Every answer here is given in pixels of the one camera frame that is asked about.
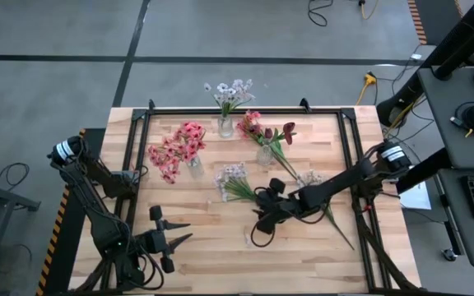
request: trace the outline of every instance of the gray floor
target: gray floor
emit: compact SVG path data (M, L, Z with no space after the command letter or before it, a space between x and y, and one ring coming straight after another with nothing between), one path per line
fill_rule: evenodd
M463 2L464 10L471 5ZM141 4L142 0L0 0L0 53L125 55ZM304 0L153 0L137 55L407 59L418 43L406 0L381 0L367 22L360 20L357 3L336 0L323 10L327 28L307 19L306 5ZM423 54L430 50L420 48ZM2 261L11 259L12 273L0 275L0 289L14 289L16 295L34 293L63 187L45 155L81 127L105 126L122 66L0 62L0 170L16 161L29 164L30 175L16 192L42 201L37 213L20 211L12 218L2 249ZM145 106L149 99L159 106L211 105L202 84L236 77L253 78L256 105L294 105L303 97L314 105L347 105L355 103L367 71L390 78L401 69L135 63L122 106ZM390 83L381 81L379 100L391 94ZM373 102L370 87L362 104ZM429 117L429 106L419 106L417 113ZM410 117L400 137L426 123ZM422 159L442 147L434 124L407 143ZM474 268L467 258L451 263L439 255L449 246L444 227L415 213L406 213L406 220L423 285L474 294ZM33 251L26 270L22 263L27 255L12 248L14 243Z

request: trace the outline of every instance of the wooden tabletop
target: wooden tabletop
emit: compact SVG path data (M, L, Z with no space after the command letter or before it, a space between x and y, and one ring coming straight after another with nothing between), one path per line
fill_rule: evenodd
M361 106L355 107L355 111L362 146L367 150L383 140L376 110L372 106ZM110 170L122 167L131 113L131 108L111 110L101 151L101 158ZM251 211L256 206L247 201L223 202L213 183L215 173L224 165L244 161L252 188L267 186L270 178L279 178L286 182L286 192L290 192L296 189L295 181L278 163L268 167L258 165L257 144L239 139L238 132L229 139L219 138L217 116L213 115L187 118L177 115L151 116L147 145L159 144L163 136L170 135L186 120L195 120L207 129L204 138L207 147L199 151L204 175L194 179L187 167L181 164L177 183L169 185L160 179L158 169L145 160L149 174L142 178L138 194L134 234L155 228L148 214L149 207L154 205L162 206L164 219L170 222L191 223L187 228L165 233L168 240L188 233L193 233L193 236L182 243L172 256L176 272L165 275L165 285L158 291L159 294L367 292L348 190L334 196L331 207L337 224L354 245L354 251L327 219L314 225L288 220L276 227L276 237L271 245L255 247L249 241L249 235L257 221L257 216ZM264 115L260 119L262 125L278 128L289 121L295 122L297 135L291 146L282 143L282 148L298 173L314 169L330 178L346 169L335 115ZM350 147L355 157L350 130L347 123ZM139 136L133 150L133 167L138 140ZM396 193L393 186L385 186L384 189ZM106 203L112 211L114 201L106 199ZM380 195L375 205L386 252L412 283L420 285L399 200ZM86 219L70 288L83 283L100 260L92 242L90 227ZM254 236L258 243L267 241L266 234L257 232ZM373 252L371 261L377 283L380 283ZM151 268L147 268L146 276L150 272ZM132 292L144 293L140 289Z

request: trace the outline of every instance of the white paper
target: white paper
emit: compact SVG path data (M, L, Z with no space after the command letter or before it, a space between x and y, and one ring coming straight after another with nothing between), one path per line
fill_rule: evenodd
M400 194L400 202L409 209L430 210L431 203L425 182L422 182Z

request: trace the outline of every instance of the clear glass vase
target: clear glass vase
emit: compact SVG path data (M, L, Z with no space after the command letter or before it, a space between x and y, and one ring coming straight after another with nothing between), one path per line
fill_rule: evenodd
M234 123L230 115L221 116L217 119L219 126L219 136L223 138L231 137L234 134Z
M273 151L269 143L262 145L257 151L257 162L260 165L269 165L273 161Z
M204 168L202 167L202 162L200 157L195 156L191 161L187 162L189 173L193 178L199 178L204 174Z

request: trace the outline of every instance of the dark red flower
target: dark red flower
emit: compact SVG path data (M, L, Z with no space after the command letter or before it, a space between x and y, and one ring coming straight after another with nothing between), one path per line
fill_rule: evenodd
M270 139L270 138L273 137L273 132L272 132L271 128L266 128L264 130L264 137L267 138L267 139Z
M259 126L258 124L254 124L248 129L248 132L253 135L258 135L261 132L261 126Z
M285 140L288 145L292 144L292 131L294 131L295 123L285 123L283 132L285 133Z

